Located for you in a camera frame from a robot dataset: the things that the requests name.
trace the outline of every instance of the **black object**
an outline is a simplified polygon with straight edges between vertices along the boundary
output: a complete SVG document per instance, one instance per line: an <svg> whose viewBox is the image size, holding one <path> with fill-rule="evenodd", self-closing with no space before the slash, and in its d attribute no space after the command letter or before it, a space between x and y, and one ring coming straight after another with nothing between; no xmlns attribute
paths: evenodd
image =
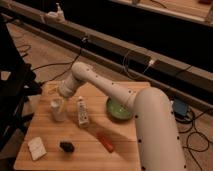
<svg viewBox="0 0 213 171"><path fill-rule="evenodd" d="M65 152L74 152L75 147L73 146L73 144L71 142L65 142L62 141L60 142L60 147L65 151Z"/></svg>
<svg viewBox="0 0 213 171"><path fill-rule="evenodd" d="M49 12L58 0L14 1ZM108 0L64 0L60 6L69 21L213 72L211 26Z"/></svg>
<svg viewBox="0 0 213 171"><path fill-rule="evenodd" d="M16 49L0 8L0 73L10 72L6 80L0 77L0 152L16 129L27 132L24 124L33 117L33 113L22 116L28 96L41 93L30 68L31 64L25 63Z"/></svg>

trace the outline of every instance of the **wire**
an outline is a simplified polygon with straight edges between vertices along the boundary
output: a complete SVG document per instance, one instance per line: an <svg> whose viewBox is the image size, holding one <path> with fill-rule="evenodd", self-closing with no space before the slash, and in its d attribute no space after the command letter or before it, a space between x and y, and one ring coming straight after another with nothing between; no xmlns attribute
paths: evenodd
<svg viewBox="0 0 213 171"><path fill-rule="evenodd" d="M134 49L129 49L127 51L127 53L124 55L124 58L123 58L123 69L124 69L124 72L127 74L127 76L133 80L137 80L139 79L141 76L136 76L134 77L133 75L130 74L129 72L129 65L130 65L130 58L128 58L128 56L131 54L132 51L134 50L137 50L137 49L141 49L142 47L137 47L137 48L134 48ZM155 63L155 61L153 63L150 63L149 61L149 64L147 65L147 67L144 69L144 71L142 72L143 74L145 74L145 72Z"/></svg>
<svg viewBox="0 0 213 171"><path fill-rule="evenodd" d="M173 75L174 79L176 80L177 77L178 77L181 73L184 73L184 72L188 71L188 70L189 70L190 68L192 68L192 67L193 67L193 66L190 65L190 66L188 66L188 67L186 67L186 68L184 68L184 69L178 71L177 73L175 73L175 74ZM165 90L164 92L165 92L165 93L168 93L168 92L171 90L171 88L172 88L172 86L169 86L169 87L167 88L167 90Z"/></svg>
<svg viewBox="0 0 213 171"><path fill-rule="evenodd" d="M39 66L39 67L36 67L36 68L33 68L32 71L36 71L38 69L41 69L41 68L45 68L45 67L49 67L49 66L55 66L55 65L69 65L71 64L71 62L60 62L60 63L51 63L51 64L46 64L46 65L42 65L42 66Z"/></svg>
<svg viewBox="0 0 213 171"><path fill-rule="evenodd" d="M209 148L210 148L210 145L213 145L213 142L210 141L208 139L208 137L200 132L197 127L196 127L196 120L199 119L201 116L203 116L204 114L206 114L207 112L213 110L213 108L210 108L210 109L207 109L205 110L204 112L198 114L197 116L195 116L195 113L192 109L190 109L190 112L192 114L192 118L190 118L190 120L188 122L179 122L179 123L182 123L182 124L191 124L190 128L187 129L186 131L180 131L179 133L188 133L190 132L193 128L194 128L194 131L191 132L188 136L187 136L187 139L186 139L186 146L184 146L183 148L184 149L187 149L189 154L191 155L192 159L194 160L194 162L197 164L198 168L203 171L203 168L202 166L200 165L200 163L198 162L198 160L196 159L196 157L194 156L194 154L192 152L206 152ZM205 140L207 142L207 146L203 149L194 149L190 146L190 138L193 136L193 135L199 135L203 140Z"/></svg>
<svg viewBox="0 0 213 171"><path fill-rule="evenodd" d="M71 68L72 68L72 66L73 66L73 64L77 61L77 59L80 57L80 55L81 55L81 53L82 53L82 47L80 48L80 50L79 50L79 53L76 55L76 57L75 57L75 59L70 63L70 66L69 66L69 68L68 69L66 69L64 72L62 72L61 74L59 74L59 75L56 75L55 77L53 77L52 79L50 79L50 80L48 80L48 81L53 81L53 80L55 80L55 79L57 79L57 78L59 78L59 77L61 77L62 75L64 75L66 72L68 72Z"/></svg>
<svg viewBox="0 0 213 171"><path fill-rule="evenodd" d="M161 2L158 2L156 0L150 0L150 1L153 2L153 3L156 3L156 4L160 5L160 6L162 6L163 8L167 9L167 7L164 4L162 4Z"/></svg>

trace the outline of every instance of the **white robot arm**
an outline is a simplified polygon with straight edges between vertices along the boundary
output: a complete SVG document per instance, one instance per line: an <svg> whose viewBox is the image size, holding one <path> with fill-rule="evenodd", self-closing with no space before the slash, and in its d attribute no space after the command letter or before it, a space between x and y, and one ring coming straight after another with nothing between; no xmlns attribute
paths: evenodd
<svg viewBox="0 0 213 171"><path fill-rule="evenodd" d="M149 87L136 93L98 75L91 66L76 62L72 73L59 84L58 92L62 97L71 97L85 82L134 114L143 170L187 170L171 103L161 90Z"/></svg>

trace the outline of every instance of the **black cable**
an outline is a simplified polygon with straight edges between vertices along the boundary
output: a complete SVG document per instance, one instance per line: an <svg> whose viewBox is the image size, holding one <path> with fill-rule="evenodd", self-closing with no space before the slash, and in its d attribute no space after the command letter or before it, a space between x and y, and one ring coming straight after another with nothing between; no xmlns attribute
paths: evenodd
<svg viewBox="0 0 213 171"><path fill-rule="evenodd" d="M153 3L156 3L156 4L160 5L160 6L162 6L163 8L167 9L167 7L164 4L162 4L161 2L158 2L156 0L150 0L150 1L153 2Z"/></svg>
<svg viewBox="0 0 213 171"><path fill-rule="evenodd" d="M187 122L185 122L185 123L183 122L183 124L191 124L191 126L190 126L190 128L189 128L188 130L186 130L186 131L180 131L180 133L188 133L188 132L190 132L190 131L194 128L195 131L191 132L191 133L187 136L187 139L186 139L186 147L183 147L183 148L188 150L188 152L189 152L189 154L191 155L192 159L194 160L194 162L197 164L197 166L199 167L199 169L200 169L201 171L203 171L203 168L202 168L202 166L200 165L200 163L198 162L198 160L196 159L196 157L194 156L194 154L192 153L192 151L193 151L193 152L199 152L199 153L200 153L200 152L206 152L206 151L210 148L210 145L213 145L213 142L210 141L210 140L208 139L208 137L207 137L204 133L200 132L200 131L197 129L197 127L196 127L196 120L197 120L198 118L200 118L201 116L203 116L205 113L207 113L207 112L209 112L209 111L211 111L211 110L213 110L213 108L207 109L206 111L202 112L201 114L198 114L197 116L195 116L194 111L193 111L192 109L190 109L190 112L192 113L192 118L191 118L191 120L190 120L188 123L187 123ZM203 148L203 149L194 149L194 148L190 147L190 143L189 143L190 138L191 138L193 135L195 135L195 134L198 134L203 140L205 140L205 141L207 142L207 146L206 146L205 148Z"/></svg>
<svg viewBox="0 0 213 171"><path fill-rule="evenodd" d="M72 61L71 62L50 63L50 64L46 64L46 65L42 65L42 66L33 68L32 71L36 71L36 70L41 69L41 68L45 68L45 67L49 67L49 66L55 66L55 65L69 65L71 63L72 63Z"/></svg>
<svg viewBox="0 0 213 171"><path fill-rule="evenodd" d="M61 74L56 75L55 77L53 77L52 79L50 79L50 80L48 80L48 81L53 81L53 80L55 80L55 79L61 77L62 75L64 75L66 72L68 72L68 71L72 68L73 64L74 64L74 63L77 61L77 59L80 57L81 52L82 52L82 49L83 49L83 48L81 47L80 50L79 50L79 53L76 55L75 59L70 63L70 66L69 66L68 69L66 69L66 70L65 70L64 72L62 72Z"/></svg>
<svg viewBox="0 0 213 171"><path fill-rule="evenodd" d="M23 44L23 45L17 46L16 48L19 50L19 52L27 52L27 51L29 51L31 49L31 45Z"/></svg>
<svg viewBox="0 0 213 171"><path fill-rule="evenodd" d="M192 65L190 65L190 66L188 66L188 67L186 67L185 69L182 69L182 70L180 70L180 71L178 71L177 73L175 73L174 75L173 75L173 78L176 80L177 79L177 77L178 77L178 75L180 75L181 73L183 73L183 72L186 72L186 71L188 71L190 68L192 68L193 66ZM169 86L168 88L167 88L167 90L165 90L164 92L165 93L168 93L170 90L171 90L171 86Z"/></svg>

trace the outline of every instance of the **floor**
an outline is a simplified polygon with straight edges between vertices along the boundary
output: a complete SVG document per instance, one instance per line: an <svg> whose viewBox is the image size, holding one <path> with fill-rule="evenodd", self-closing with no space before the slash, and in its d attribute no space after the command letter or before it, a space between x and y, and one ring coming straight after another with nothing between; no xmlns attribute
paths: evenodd
<svg viewBox="0 0 213 171"><path fill-rule="evenodd" d="M24 57L24 60L26 62L29 62L32 64L32 68L36 68L41 65L49 64L49 63L56 63L56 62L69 62L73 60L76 56L75 53L73 53L70 50L67 50L59 45L56 45L50 41L47 41L40 37L39 34L34 34L31 32L28 32L21 27L13 24L8 24L9 31L14 39L14 42L16 44L16 47L20 51L22 55L24 55L25 52L28 53L26 57ZM102 66L101 64L96 63L95 61L88 60L87 58L80 56L78 59L79 61L84 61L86 63L91 64L94 66L95 70L105 76L106 78L109 78L111 80L115 81L131 81L128 77L116 73L113 70L106 68ZM37 81L48 81L55 77L56 75L62 73L64 70L66 70L68 66L51 66L51 67L45 67L39 70L36 70L37 74ZM61 80L65 78L69 74L69 71L65 73L63 76L57 78L58 80ZM40 96L35 96L33 98L30 98L30 103L25 105L24 113L29 113L30 111L35 111L38 100ZM198 115L200 111L193 109L195 113ZM203 115L198 120L196 120L196 127L197 129L205 134L209 140L213 141L213 117L210 117L209 115ZM189 127L189 125L183 125L178 124L179 131L186 130ZM183 144L183 146L186 146L186 139L187 136L190 133L181 134L180 140ZM17 131L17 133L11 138L10 142L6 145L4 150L0 153L0 158L5 159L8 157L15 157L18 153L19 147L21 145L21 142L23 140L24 136ZM193 149L204 149L207 146L207 141L204 140L201 136L198 134L192 134L191 138L189 139L190 147ZM199 171L201 170L191 155L189 154L187 149L184 149L184 153L186 156L186 165L189 171ZM194 157L197 159L197 161L200 163L203 171L212 171L213 170L213 144L210 146L210 148L205 152L192 152ZM7 165L8 163L0 161L0 170L4 171L3 166Z"/></svg>

